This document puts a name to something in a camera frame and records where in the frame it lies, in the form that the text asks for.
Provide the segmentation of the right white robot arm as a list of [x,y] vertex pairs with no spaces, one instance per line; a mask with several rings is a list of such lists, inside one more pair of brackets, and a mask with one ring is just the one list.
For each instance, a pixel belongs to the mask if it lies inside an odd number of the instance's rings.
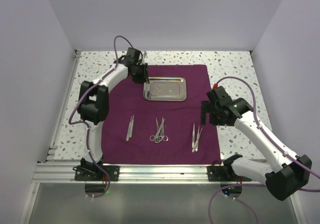
[[201,124],[234,126],[263,154],[266,163],[234,154],[222,163],[215,161],[207,167],[209,181],[236,181],[240,177],[266,185],[268,191],[283,201],[309,182],[312,161],[307,155],[299,156],[284,145],[254,116],[253,108],[243,99],[219,100],[201,103]]

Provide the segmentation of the steel tweezers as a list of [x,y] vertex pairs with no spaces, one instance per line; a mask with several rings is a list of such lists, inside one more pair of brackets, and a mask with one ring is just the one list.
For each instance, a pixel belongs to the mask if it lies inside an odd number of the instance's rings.
[[200,128],[198,127],[198,130],[196,131],[195,124],[193,124],[192,142],[191,142],[192,152],[196,151],[196,148],[197,148],[197,145],[198,145],[198,135],[199,134],[200,134]]
[[192,130],[192,141],[191,141],[191,148],[192,148],[191,151],[193,153],[198,151],[201,133],[202,133],[202,128],[200,128],[199,126],[196,132],[195,125],[194,125]]

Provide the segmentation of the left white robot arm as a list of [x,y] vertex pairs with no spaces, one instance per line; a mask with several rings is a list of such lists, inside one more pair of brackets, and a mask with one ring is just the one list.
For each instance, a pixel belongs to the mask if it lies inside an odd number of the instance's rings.
[[147,63],[113,64],[110,69],[93,81],[84,81],[76,110],[80,115],[80,123],[86,125],[86,155],[81,159],[80,166],[92,180],[99,180],[108,173],[104,170],[101,160],[102,128],[110,110],[110,92],[127,77],[137,84],[149,81]]

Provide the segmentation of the stainless steel instrument tray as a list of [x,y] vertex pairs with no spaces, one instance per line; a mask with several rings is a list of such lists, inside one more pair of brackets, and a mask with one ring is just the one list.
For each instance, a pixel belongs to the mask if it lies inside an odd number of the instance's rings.
[[147,101],[183,102],[187,99],[187,81],[183,77],[149,77],[142,96]]

